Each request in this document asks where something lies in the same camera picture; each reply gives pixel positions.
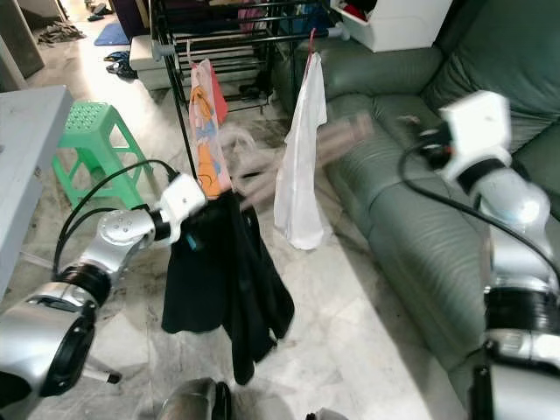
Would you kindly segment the blue fabric bag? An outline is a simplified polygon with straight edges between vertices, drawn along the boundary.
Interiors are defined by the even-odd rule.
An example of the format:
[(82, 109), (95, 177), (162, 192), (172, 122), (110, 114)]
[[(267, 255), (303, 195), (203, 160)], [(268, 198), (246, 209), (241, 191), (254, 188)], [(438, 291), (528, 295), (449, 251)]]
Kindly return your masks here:
[(311, 31), (329, 32), (329, 29), (333, 27), (329, 12), (324, 5), (318, 3), (283, 5), (277, 15), (281, 20), (275, 22), (275, 27), (280, 35)]

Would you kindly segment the green plastic stool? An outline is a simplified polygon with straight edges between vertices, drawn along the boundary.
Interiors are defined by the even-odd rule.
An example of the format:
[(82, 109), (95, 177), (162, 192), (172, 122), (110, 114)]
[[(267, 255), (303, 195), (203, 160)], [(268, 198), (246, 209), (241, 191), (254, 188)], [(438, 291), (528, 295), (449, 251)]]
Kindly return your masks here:
[(77, 101), (66, 119), (52, 168), (69, 204), (76, 207), (92, 188), (120, 171), (123, 155), (145, 156), (120, 113), (106, 101)]

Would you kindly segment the grey robot leg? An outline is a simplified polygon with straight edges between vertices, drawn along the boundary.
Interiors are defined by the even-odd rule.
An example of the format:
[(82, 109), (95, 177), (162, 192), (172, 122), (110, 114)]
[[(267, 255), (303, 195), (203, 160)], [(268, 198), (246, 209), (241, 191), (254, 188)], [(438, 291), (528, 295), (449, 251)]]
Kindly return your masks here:
[(349, 420), (343, 413), (337, 412), (336, 409), (321, 408), (317, 411), (308, 413), (304, 416), (304, 420)]
[(235, 420), (232, 392), (224, 381), (184, 381), (164, 400), (156, 420)]

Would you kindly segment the white printed T-shirt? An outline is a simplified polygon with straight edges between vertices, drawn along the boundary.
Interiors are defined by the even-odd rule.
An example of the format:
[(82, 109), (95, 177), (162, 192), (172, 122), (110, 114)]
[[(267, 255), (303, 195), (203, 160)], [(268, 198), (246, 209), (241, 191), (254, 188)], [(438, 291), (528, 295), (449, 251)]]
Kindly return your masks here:
[(321, 65), (300, 85), (289, 132), (284, 138), (283, 163), (277, 172), (275, 227), (295, 249), (315, 249), (326, 228), (315, 195), (316, 132), (327, 123), (326, 90)]

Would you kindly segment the white upholstered bench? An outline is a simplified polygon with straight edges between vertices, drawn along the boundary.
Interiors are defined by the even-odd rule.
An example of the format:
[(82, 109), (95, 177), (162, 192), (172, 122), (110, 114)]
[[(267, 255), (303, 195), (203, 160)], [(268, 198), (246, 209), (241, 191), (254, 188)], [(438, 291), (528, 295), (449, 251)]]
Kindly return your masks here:
[(165, 89), (171, 87), (171, 80), (165, 71), (163, 57), (153, 52), (153, 43), (149, 35), (132, 37), (129, 44), (129, 67), (136, 72), (136, 78), (147, 89)]

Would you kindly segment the black metal drying rack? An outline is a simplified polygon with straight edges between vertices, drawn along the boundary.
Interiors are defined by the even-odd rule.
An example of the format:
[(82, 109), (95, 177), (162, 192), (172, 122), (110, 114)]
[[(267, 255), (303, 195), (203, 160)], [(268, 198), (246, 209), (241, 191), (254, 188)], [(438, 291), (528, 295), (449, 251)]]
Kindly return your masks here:
[[(256, 4), (235, 4), (235, 0), (151, 0), (153, 52), (163, 57), (171, 80), (171, 95), (181, 136), (188, 137), (187, 107), (192, 63), (211, 60), (221, 94), (245, 109), (260, 108), (280, 88), (295, 88), (295, 76), (280, 79), (276, 71), (307, 43), (308, 33), (280, 35), (275, 22), (283, 5), (321, 4), (329, 12), (333, 27), (320, 32), (319, 39), (348, 39), (339, 13), (331, 0), (264, 0)], [(268, 7), (265, 31), (241, 31), (236, 11)]]

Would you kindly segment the blue floor mat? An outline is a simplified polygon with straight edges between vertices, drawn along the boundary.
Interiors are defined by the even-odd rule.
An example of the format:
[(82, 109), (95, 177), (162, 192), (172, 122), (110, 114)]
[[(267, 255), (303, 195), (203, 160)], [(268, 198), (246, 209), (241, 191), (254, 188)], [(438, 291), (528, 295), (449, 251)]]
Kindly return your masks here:
[(120, 23), (109, 23), (105, 25), (94, 40), (96, 46), (128, 46), (131, 44), (130, 37), (124, 31)]

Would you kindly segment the grey left robot leg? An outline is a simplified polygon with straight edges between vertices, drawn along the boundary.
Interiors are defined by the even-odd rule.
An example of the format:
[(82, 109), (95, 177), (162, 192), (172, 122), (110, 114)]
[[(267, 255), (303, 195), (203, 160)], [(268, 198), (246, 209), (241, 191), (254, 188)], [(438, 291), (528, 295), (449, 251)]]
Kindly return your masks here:
[(184, 381), (164, 400), (156, 420), (235, 420), (232, 392), (224, 381)]

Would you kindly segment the magenta cloth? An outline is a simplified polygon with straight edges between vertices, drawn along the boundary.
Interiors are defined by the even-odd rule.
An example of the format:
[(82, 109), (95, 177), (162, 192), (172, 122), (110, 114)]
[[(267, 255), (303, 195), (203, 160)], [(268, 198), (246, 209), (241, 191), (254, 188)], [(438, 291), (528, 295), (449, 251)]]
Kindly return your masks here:
[[(264, 0), (234, 0), (235, 4), (259, 4)], [(265, 31), (268, 28), (268, 23), (263, 21), (267, 18), (270, 9), (268, 7), (248, 7), (237, 9), (236, 19), (241, 31)]]

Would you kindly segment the grey right robot leg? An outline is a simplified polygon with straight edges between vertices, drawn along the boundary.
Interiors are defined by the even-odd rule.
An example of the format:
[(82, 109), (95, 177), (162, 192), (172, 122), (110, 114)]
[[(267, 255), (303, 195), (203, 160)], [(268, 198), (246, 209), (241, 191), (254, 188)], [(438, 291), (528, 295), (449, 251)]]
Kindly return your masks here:
[(337, 412), (336, 409), (321, 408), (317, 411), (308, 413), (304, 416), (304, 420), (349, 420), (343, 413)]

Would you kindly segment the black garment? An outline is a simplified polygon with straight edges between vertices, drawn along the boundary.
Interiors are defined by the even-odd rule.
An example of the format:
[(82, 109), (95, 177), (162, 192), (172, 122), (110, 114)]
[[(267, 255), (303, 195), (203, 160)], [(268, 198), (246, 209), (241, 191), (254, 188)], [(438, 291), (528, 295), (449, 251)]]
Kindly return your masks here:
[(295, 318), (295, 301), (277, 272), (254, 207), (239, 192), (222, 192), (184, 221), (165, 272), (165, 333), (224, 329), (234, 380), (255, 377)]

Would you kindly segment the dark clothes pile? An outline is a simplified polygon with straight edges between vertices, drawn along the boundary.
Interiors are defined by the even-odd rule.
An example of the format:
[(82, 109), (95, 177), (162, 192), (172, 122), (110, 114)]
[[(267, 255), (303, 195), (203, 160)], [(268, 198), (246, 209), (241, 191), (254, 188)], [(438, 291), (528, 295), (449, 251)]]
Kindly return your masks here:
[(69, 23), (51, 23), (45, 25), (37, 32), (37, 44), (53, 45), (59, 43), (73, 43), (80, 39), (84, 39), (85, 33), (80, 31), (76, 25)]

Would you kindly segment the grey-green leather sofa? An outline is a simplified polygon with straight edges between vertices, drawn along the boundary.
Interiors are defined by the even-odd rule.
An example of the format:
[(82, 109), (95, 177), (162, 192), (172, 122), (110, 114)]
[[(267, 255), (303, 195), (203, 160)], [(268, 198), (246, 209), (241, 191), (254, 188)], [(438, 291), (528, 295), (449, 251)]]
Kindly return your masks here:
[[(276, 70), (303, 75), (307, 41)], [(372, 52), (352, 39), (317, 38), (330, 117), (368, 112), (374, 131), (325, 178), (459, 402), (481, 363), (484, 221), (411, 191), (397, 160), (439, 110), (486, 89), (507, 97), (517, 171), (549, 195), (549, 241), (560, 251), (560, 0), (452, 0), (436, 43)]]

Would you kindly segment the dark sandal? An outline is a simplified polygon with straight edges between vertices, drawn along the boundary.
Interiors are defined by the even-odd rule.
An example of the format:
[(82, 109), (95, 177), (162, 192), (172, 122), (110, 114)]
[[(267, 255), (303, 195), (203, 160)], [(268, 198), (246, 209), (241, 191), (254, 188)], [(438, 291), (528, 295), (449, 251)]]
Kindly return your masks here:
[(107, 3), (97, 3), (95, 0), (83, 0), (85, 8), (89, 12), (87, 21), (93, 23), (93, 21), (102, 20), (105, 16), (112, 15), (114, 11), (109, 8)]

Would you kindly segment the pink cartoon child garment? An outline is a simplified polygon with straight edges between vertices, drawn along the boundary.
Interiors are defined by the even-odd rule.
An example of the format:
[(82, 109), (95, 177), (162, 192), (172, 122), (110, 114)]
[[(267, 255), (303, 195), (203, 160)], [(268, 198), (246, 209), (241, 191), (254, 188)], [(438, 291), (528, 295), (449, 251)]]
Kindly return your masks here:
[(231, 188), (227, 160), (221, 152), (219, 131), (228, 112), (227, 101), (221, 96), (211, 60), (192, 63), (191, 88), (188, 95), (189, 141), (193, 153), (193, 169), (201, 191), (215, 200)]

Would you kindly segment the light blue plastic table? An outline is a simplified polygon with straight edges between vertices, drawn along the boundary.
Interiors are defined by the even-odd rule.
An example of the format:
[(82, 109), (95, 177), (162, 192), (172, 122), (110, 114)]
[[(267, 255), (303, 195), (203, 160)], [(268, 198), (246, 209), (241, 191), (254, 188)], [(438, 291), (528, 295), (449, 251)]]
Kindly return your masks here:
[(0, 291), (7, 291), (74, 99), (64, 85), (0, 95)]

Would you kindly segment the red clothes hanger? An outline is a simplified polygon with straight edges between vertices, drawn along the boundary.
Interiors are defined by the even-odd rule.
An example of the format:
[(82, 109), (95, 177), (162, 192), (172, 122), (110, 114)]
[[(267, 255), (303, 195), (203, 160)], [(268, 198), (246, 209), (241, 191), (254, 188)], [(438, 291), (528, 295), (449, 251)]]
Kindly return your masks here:
[(305, 57), (304, 61), (303, 81), (308, 79), (308, 76), (312, 73), (312, 69), (320, 67), (321, 65), (320, 53), (317, 52), (315, 48), (315, 40), (318, 38), (319, 29), (312, 28), (311, 32), (309, 32), (307, 44), (305, 44), (307, 46), (307, 57)]

